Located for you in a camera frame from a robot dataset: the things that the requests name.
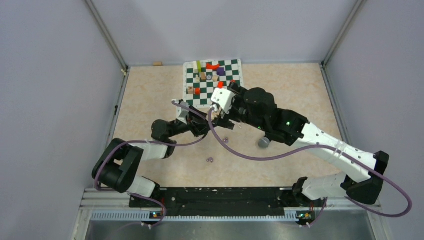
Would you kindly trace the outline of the cream earbud charging case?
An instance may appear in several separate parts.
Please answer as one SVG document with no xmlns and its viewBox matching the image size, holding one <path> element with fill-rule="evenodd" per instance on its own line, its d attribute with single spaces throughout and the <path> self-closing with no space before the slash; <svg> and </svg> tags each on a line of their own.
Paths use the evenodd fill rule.
<svg viewBox="0 0 424 240">
<path fill-rule="evenodd" d="M 211 119 L 212 121 L 214 121 L 215 119 L 220 119 L 221 118 L 221 113 L 220 112 L 212 112 L 211 113 Z"/>
</svg>

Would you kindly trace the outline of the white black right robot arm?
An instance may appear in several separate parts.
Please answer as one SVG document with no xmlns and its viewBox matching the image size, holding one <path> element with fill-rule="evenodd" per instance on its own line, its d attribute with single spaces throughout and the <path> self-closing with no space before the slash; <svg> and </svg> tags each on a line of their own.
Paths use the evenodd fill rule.
<svg viewBox="0 0 424 240">
<path fill-rule="evenodd" d="M 279 108 L 274 96 L 264 89 L 246 89 L 231 83 L 217 88 L 212 101 L 223 110 L 223 119 L 262 130 L 271 142 L 306 150 L 341 172 L 318 178 L 302 177 L 293 186 L 293 200 L 307 206 L 321 198 L 349 197 L 365 205 L 376 203 L 384 181 L 389 155 L 383 151 L 370 153 L 336 139 L 305 116 Z"/>
</svg>

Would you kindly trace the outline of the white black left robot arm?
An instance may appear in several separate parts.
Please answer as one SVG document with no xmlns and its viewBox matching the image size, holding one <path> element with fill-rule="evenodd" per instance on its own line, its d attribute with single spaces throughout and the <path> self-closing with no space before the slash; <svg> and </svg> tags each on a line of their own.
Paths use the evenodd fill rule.
<svg viewBox="0 0 424 240">
<path fill-rule="evenodd" d="M 180 120 L 156 120 L 152 125 L 152 140 L 113 139 L 92 170 L 95 189 L 139 195 L 147 206 L 156 206 L 161 198 L 156 190 L 159 185 L 137 175 L 140 163 L 167 159 L 176 148 L 201 142 L 216 127 L 233 130 L 235 125 L 217 119 L 213 119 L 211 125 L 206 119 L 186 123 Z"/>
</svg>

